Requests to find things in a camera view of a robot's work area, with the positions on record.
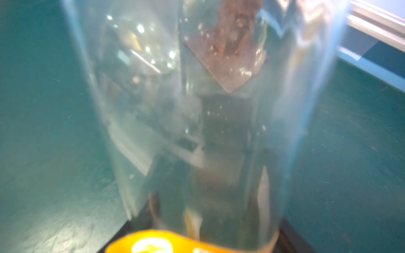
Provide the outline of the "clear square glass bottle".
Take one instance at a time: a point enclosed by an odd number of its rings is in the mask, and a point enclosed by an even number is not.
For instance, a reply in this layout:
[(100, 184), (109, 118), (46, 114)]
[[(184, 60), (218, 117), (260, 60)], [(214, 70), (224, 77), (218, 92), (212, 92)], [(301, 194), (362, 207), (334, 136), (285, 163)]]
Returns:
[(227, 93), (184, 42), (220, 1), (63, 1), (126, 210), (162, 230), (270, 253), (349, 1), (263, 1), (259, 73)]

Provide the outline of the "yellow bottle label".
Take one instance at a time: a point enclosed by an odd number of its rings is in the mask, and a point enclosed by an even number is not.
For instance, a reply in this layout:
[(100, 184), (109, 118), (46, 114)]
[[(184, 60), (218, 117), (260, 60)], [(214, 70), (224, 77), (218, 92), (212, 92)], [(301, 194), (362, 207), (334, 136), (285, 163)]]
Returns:
[(106, 253), (241, 253), (242, 250), (195, 241), (162, 230), (143, 230), (112, 243)]

